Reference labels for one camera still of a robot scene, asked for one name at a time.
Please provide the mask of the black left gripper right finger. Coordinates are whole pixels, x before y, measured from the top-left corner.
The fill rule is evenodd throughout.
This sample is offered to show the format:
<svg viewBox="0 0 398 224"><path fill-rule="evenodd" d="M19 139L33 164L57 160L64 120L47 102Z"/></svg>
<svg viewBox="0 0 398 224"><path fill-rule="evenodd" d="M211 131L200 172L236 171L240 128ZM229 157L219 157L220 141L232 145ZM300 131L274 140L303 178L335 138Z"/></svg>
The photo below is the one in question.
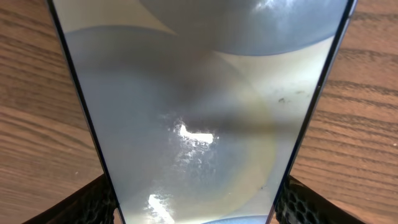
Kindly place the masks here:
<svg viewBox="0 0 398 224"><path fill-rule="evenodd" d="M364 224L292 176L283 184L275 217L281 224Z"/></svg>

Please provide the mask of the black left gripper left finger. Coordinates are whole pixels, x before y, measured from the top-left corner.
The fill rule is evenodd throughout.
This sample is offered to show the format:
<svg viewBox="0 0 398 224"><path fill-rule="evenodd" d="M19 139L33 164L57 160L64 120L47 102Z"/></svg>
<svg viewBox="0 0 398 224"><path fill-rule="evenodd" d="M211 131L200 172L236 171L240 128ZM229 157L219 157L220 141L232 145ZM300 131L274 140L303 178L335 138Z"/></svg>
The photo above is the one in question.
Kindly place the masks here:
<svg viewBox="0 0 398 224"><path fill-rule="evenodd" d="M115 209L116 201L103 174L23 224L114 224Z"/></svg>

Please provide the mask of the blue Galaxy smartphone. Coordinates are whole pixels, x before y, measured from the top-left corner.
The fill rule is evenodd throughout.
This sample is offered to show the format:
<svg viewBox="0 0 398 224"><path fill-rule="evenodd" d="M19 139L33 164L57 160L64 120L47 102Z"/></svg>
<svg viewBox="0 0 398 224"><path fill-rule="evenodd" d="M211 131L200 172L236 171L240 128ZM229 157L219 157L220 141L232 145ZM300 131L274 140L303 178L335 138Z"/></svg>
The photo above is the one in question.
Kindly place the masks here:
<svg viewBox="0 0 398 224"><path fill-rule="evenodd" d="M123 223L269 223L350 0L47 2Z"/></svg>

